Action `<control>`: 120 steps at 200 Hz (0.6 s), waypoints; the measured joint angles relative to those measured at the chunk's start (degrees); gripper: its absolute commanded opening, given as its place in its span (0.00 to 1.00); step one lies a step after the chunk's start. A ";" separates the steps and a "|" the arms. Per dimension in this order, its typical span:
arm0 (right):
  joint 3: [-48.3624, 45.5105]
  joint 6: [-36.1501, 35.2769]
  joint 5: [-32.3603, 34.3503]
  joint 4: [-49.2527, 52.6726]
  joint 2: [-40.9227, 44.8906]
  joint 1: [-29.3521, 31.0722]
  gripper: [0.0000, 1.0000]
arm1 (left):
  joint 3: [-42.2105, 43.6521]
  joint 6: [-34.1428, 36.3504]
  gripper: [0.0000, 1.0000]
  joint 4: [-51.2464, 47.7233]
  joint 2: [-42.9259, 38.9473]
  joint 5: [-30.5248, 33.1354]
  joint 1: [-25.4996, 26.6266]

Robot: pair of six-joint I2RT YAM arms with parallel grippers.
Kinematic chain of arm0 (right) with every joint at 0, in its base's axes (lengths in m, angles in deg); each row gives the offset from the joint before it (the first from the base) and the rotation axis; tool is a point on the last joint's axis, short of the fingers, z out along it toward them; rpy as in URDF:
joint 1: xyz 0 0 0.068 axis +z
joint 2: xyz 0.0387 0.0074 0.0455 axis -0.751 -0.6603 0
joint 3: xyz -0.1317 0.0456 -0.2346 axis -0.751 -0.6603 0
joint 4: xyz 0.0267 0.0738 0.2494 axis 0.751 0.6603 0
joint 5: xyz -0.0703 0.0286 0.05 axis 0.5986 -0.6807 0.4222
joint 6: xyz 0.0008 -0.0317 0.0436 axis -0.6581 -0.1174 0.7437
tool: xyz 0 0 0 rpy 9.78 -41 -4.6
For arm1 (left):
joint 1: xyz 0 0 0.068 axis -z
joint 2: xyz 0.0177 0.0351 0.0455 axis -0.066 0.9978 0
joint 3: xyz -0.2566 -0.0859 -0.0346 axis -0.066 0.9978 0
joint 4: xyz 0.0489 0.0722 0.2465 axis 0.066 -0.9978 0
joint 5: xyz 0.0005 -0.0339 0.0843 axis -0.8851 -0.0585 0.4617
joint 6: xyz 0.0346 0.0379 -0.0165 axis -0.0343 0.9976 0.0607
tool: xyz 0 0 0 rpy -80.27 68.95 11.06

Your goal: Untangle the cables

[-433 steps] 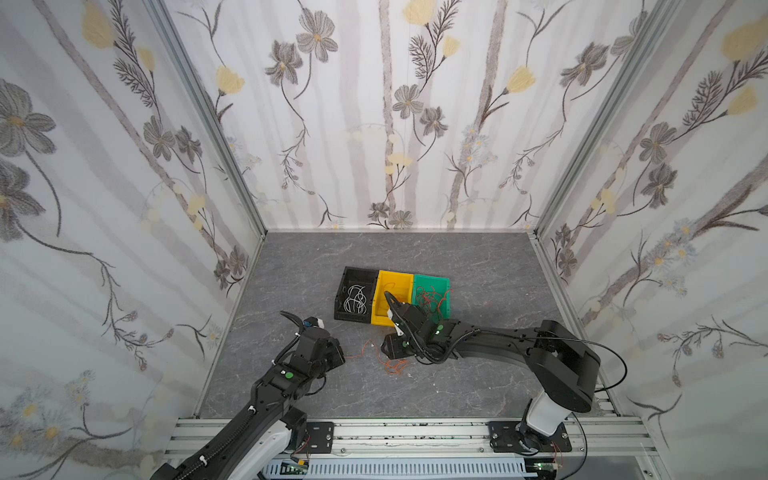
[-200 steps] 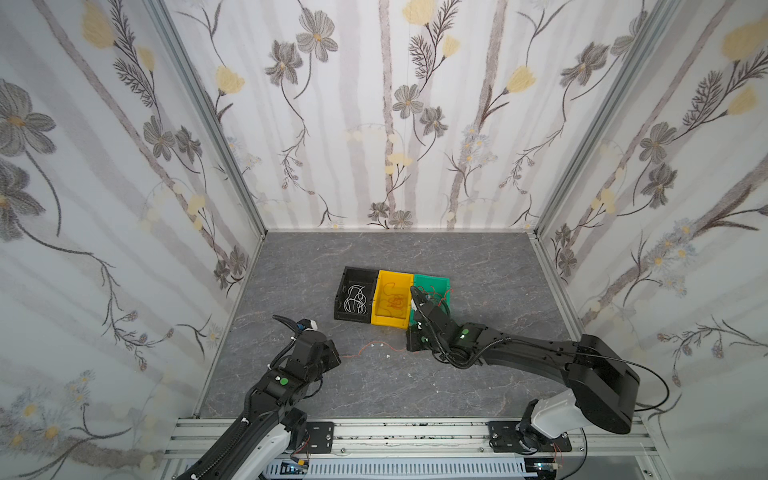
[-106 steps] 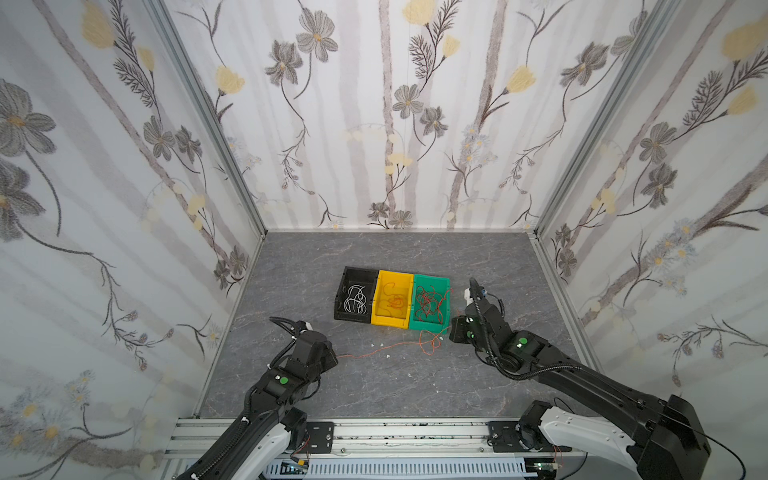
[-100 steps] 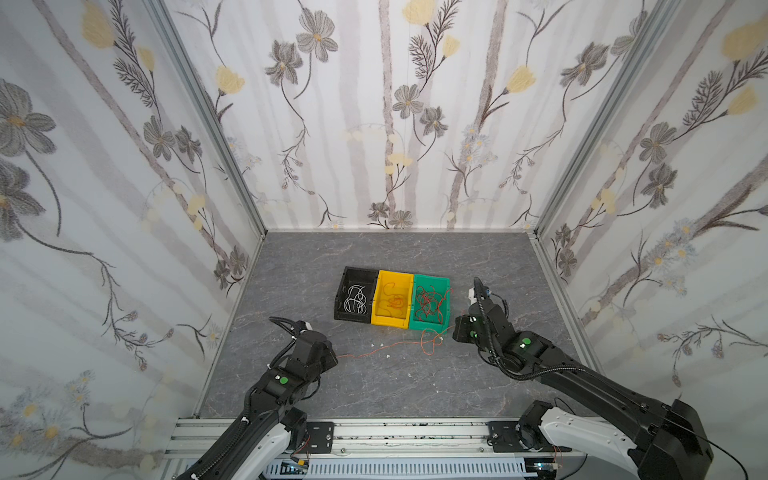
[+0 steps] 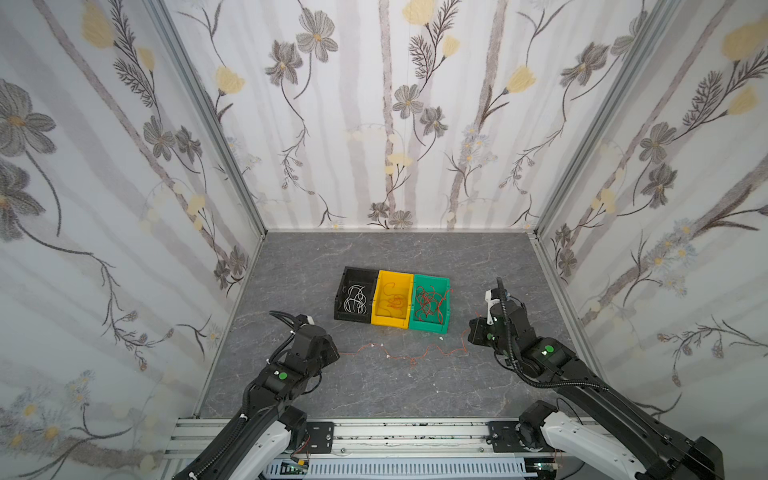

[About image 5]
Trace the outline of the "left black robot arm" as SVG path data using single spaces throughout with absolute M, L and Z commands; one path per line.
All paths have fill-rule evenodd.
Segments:
M 331 335 L 312 317 L 272 310 L 290 334 L 244 388 L 240 408 L 176 479 L 261 479 L 287 450 L 309 445 L 307 414 L 293 406 L 313 391 L 323 369 L 340 358 Z

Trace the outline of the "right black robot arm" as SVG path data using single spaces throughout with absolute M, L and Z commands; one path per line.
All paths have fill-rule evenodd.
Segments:
M 531 326 L 525 304 L 498 284 L 487 313 L 470 321 L 470 343 L 492 349 L 497 363 L 528 386 L 553 390 L 600 427 L 590 429 L 557 406 L 538 401 L 518 419 L 522 447 L 569 453 L 613 479 L 722 479 L 722 451 L 666 426 L 605 383 L 559 340 Z

